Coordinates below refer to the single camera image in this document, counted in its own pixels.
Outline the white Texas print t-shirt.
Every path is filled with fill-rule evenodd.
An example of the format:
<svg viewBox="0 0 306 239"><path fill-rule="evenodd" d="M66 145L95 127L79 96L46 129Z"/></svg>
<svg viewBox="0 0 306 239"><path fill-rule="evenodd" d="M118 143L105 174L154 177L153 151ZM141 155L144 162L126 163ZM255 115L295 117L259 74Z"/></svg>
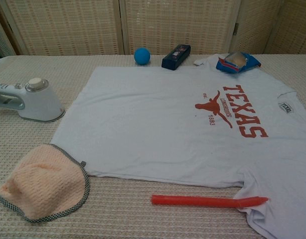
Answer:
<svg viewBox="0 0 306 239"><path fill-rule="evenodd" d="M52 143L90 175L206 187L237 198L268 239L306 239L306 110L296 92L260 68L98 67Z"/></svg>

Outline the white handheld device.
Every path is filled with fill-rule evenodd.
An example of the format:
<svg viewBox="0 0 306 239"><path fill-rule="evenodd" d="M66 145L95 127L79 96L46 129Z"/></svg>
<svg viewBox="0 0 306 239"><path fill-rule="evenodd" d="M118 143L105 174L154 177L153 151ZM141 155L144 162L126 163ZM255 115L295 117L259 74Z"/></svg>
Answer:
<svg viewBox="0 0 306 239"><path fill-rule="evenodd" d="M49 81L32 78L26 84L0 83L0 108L15 110L27 120L55 121L65 114Z"/></svg>

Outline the blue ball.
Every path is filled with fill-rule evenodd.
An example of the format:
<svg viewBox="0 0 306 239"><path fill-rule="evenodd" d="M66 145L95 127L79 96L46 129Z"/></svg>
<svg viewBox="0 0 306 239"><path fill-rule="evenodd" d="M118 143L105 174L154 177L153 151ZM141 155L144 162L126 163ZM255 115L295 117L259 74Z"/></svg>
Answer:
<svg viewBox="0 0 306 239"><path fill-rule="evenodd" d="M134 52L134 60L138 65L146 65L149 63L151 54L147 48L138 48Z"/></svg>

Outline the red plastic stick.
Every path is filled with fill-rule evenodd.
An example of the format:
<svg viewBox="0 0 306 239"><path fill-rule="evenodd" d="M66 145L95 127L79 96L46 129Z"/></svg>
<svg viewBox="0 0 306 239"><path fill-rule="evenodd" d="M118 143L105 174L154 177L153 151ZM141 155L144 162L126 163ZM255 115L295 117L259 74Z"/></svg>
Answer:
<svg viewBox="0 0 306 239"><path fill-rule="evenodd" d="M267 197L250 197L242 199L152 195L151 203L155 205L203 206L220 208L243 208L258 206L268 201Z"/></svg>

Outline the blue snack packet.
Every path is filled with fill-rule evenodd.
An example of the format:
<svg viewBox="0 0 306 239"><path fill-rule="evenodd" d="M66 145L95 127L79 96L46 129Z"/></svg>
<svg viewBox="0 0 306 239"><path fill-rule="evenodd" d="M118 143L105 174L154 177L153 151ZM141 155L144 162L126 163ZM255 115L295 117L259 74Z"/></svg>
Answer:
<svg viewBox="0 0 306 239"><path fill-rule="evenodd" d="M256 67L261 67L260 61L245 52L233 52L225 58L218 57L216 64L217 70L231 74L242 73Z"/></svg>

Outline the beige woven tablecloth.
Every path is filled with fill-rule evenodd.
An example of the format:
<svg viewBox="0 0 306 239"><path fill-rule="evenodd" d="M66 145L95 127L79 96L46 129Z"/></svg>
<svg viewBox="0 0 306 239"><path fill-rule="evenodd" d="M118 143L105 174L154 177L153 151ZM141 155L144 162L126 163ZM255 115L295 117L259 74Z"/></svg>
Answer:
<svg viewBox="0 0 306 239"><path fill-rule="evenodd" d="M293 88L306 108L306 54L255 55L262 69ZM136 66L132 55L8 56L0 59L0 83L51 81L66 109L98 66ZM32 148L49 143L60 120L21 119L0 108L0 185ZM265 239L236 209L162 207L151 194L233 197L239 188L205 188L118 178L90 178L90 194L76 212L30 224L0 203L0 239Z"/></svg>

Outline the woven folding screen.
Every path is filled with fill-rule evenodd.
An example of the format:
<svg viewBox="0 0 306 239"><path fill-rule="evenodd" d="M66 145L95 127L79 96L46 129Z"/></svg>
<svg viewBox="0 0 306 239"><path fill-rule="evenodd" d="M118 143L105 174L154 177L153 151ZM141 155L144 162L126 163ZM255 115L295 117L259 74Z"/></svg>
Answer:
<svg viewBox="0 0 306 239"><path fill-rule="evenodd" d="M4 55L306 54L306 0L0 0Z"/></svg>

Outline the peach towel with checkered trim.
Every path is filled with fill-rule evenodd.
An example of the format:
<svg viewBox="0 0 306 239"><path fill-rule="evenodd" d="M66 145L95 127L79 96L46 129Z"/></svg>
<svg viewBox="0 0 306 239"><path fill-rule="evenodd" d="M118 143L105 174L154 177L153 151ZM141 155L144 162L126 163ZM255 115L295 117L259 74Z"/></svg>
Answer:
<svg viewBox="0 0 306 239"><path fill-rule="evenodd" d="M29 223L67 216L88 199L85 166L62 148L42 144L25 155L0 186L0 202Z"/></svg>

